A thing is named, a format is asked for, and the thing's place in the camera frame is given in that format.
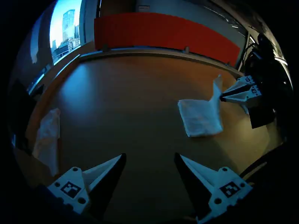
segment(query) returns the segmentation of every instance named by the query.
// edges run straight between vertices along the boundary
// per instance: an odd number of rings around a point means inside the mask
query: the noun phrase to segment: building
[[[68,41],[68,51],[72,51],[74,48],[78,47],[80,45],[80,39],[71,39]]]
[[[75,39],[79,38],[79,25],[75,26]]]
[[[71,9],[63,14],[62,19],[62,41],[72,39],[75,37],[75,9]]]
[[[52,49],[53,49],[53,50],[56,50],[56,48],[57,48],[57,47],[56,47],[56,40],[53,40],[53,41],[52,41]]]
[[[53,59],[53,62],[66,55],[68,53],[68,41],[62,43],[56,50],[54,50],[54,53],[56,56]]]

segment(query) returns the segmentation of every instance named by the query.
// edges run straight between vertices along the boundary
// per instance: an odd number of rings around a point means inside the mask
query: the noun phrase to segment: red partition panel
[[[240,48],[210,28],[160,13],[122,13],[95,19],[95,47],[151,46],[204,55],[235,66]]]

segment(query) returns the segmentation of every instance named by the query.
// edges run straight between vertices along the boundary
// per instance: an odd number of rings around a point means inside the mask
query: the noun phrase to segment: table surface
[[[243,109],[227,102],[221,102],[222,133],[187,137],[178,100],[208,100],[218,74],[223,90],[235,82],[226,71],[180,59],[126,56],[81,63],[48,108],[61,110],[61,173],[124,152],[127,163],[104,220],[156,223],[193,213],[175,152],[240,173],[280,143],[274,124],[252,129]]]

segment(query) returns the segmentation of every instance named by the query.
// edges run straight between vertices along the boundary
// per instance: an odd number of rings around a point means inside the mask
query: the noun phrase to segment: white cloth
[[[222,78],[213,81],[213,96],[206,100],[179,100],[178,106],[188,137],[215,135],[223,131],[220,118]]]
[[[32,155],[47,165],[51,175],[58,173],[57,140],[60,137],[60,110],[51,110],[40,122]]]

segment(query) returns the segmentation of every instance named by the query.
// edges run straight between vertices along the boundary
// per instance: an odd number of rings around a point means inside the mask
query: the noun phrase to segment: folded towel
[[[213,96],[206,100],[179,100],[178,106],[188,137],[208,136],[223,131],[220,118],[222,78],[213,81]]]

